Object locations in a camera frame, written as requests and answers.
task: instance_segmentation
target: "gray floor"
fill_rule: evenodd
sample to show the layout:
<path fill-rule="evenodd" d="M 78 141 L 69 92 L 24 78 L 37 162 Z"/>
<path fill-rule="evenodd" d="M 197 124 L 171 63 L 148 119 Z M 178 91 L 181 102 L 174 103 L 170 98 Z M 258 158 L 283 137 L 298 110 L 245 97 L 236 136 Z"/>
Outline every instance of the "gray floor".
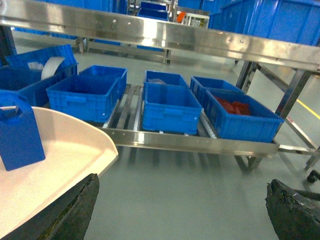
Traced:
<path fill-rule="evenodd" d="M 19 53 L 46 44 L 17 41 Z M 144 71 L 221 78 L 235 84 L 241 62 L 196 53 L 172 52 L 171 65 L 106 54 L 75 53 L 79 70 L 93 65 L 128 68 L 127 82 L 143 83 Z M 292 71 L 269 66 L 285 81 Z M 320 83 L 311 78 L 300 100 L 320 114 Z M 257 72 L 249 95 L 275 110 L 283 96 Z M 320 121 L 296 103 L 290 117 L 320 145 Z M 304 146 L 284 124 L 276 139 Z M 267 183 L 279 179 L 295 189 L 320 192 L 305 181 L 307 156 L 278 153 L 250 172 L 231 155 L 119 147 L 118 161 L 100 179 L 100 191 L 86 240 L 276 240 L 265 206 Z"/>

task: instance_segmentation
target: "yellow floor line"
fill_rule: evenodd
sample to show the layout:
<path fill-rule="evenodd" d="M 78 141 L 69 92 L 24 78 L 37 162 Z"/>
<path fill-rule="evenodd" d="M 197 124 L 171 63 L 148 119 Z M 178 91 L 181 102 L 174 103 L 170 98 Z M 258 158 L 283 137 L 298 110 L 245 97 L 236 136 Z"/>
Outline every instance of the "yellow floor line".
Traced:
<path fill-rule="evenodd" d="M 313 111 L 310 107 L 308 107 L 307 105 L 305 105 L 302 101 L 300 101 L 299 99 L 296 100 L 298 103 L 300 103 L 305 109 L 307 109 L 310 113 L 312 113 L 317 119 L 320 120 L 320 116 L 318 114 L 315 113 L 315 111 Z"/>

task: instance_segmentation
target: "metal rail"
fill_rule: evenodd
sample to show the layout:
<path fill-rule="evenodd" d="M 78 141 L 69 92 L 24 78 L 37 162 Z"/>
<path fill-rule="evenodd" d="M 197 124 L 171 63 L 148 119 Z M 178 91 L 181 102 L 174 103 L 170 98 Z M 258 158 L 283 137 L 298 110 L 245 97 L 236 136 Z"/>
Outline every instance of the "metal rail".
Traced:
<path fill-rule="evenodd" d="M 314 46 L 40 1 L 0 1 L 0 25 L 320 70 Z"/>

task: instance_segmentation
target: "red items in bin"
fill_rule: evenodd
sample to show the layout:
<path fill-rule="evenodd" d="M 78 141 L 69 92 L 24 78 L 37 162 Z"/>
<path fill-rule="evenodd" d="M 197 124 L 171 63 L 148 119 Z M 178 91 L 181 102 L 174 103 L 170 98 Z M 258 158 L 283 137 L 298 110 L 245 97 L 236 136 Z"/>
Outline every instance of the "red items in bin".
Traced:
<path fill-rule="evenodd" d="M 221 106 L 229 114 L 246 115 L 246 116 L 251 115 L 251 112 L 249 110 L 249 104 L 247 104 L 247 103 L 242 103 L 239 101 L 234 101 L 234 102 L 230 103 L 229 101 L 221 99 L 216 96 L 215 96 L 215 99 L 221 104 Z"/>

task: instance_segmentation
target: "blue bin handle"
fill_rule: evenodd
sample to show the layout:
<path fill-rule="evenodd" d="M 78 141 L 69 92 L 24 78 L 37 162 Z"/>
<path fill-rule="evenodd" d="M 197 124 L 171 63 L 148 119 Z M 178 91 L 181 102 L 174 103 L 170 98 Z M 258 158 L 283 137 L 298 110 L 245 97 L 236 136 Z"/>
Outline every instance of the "blue bin handle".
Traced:
<path fill-rule="evenodd" d="M 74 103 L 86 103 L 87 99 L 84 96 L 66 96 L 65 98 L 68 102 Z"/>
<path fill-rule="evenodd" d="M 0 108 L 0 121 L 3 124 L 17 124 L 23 113 L 33 113 L 31 106 L 21 96 L 13 91 L 0 91 L 0 107 L 17 106 L 16 109 L 3 110 Z"/>
<path fill-rule="evenodd" d="M 166 108 L 164 114 L 182 116 L 184 112 L 182 110 Z"/>

